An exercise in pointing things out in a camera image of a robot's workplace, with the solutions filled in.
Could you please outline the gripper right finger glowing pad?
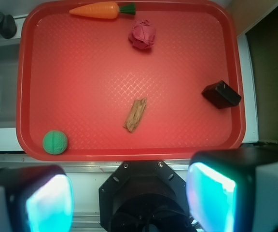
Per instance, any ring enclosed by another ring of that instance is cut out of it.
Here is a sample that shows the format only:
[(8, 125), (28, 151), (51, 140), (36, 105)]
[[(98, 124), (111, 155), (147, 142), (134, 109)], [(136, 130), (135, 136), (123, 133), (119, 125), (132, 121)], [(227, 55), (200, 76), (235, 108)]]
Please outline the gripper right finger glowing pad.
[(278, 232), (278, 147), (197, 152), (186, 196), (206, 232)]

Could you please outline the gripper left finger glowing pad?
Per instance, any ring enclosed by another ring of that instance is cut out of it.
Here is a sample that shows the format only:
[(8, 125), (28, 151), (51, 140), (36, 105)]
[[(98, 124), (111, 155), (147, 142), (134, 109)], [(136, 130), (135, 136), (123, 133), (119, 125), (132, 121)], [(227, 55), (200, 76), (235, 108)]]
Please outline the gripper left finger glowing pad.
[(0, 232), (68, 232), (70, 178), (57, 165), (0, 168)]

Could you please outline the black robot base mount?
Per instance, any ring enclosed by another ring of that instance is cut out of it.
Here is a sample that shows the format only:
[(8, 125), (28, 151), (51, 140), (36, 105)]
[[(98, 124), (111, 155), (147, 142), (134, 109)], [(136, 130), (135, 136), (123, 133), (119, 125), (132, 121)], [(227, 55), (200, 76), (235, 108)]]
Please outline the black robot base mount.
[(186, 182), (160, 160), (124, 161), (99, 187), (108, 232), (194, 232)]

